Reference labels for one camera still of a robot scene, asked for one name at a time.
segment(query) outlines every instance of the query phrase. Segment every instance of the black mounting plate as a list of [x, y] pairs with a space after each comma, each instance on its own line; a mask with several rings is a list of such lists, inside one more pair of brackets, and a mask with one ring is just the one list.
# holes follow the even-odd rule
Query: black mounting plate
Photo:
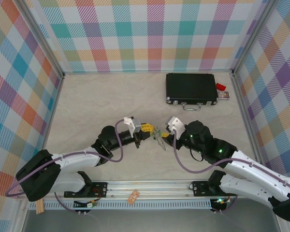
[[195, 197], [228, 197], [236, 196], [232, 193], [225, 193], [223, 191], [213, 193], [209, 190], [207, 181], [193, 181], [192, 182], [193, 196]]
[[[101, 196], [99, 196], [99, 192], [93, 191], [93, 189], [97, 189], [100, 191]], [[63, 197], [65, 198], [105, 198], [106, 197], [106, 193], [107, 193], [107, 182], [92, 182], [91, 183], [91, 190], [89, 191], [89, 193], [84, 196], [81, 193], [78, 192], [64, 192]]]

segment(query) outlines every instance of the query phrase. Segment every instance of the small box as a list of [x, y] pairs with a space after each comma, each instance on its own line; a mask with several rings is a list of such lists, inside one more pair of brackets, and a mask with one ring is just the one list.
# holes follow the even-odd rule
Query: small box
[[216, 105], [218, 94], [214, 75], [169, 73], [166, 75], [168, 104]]

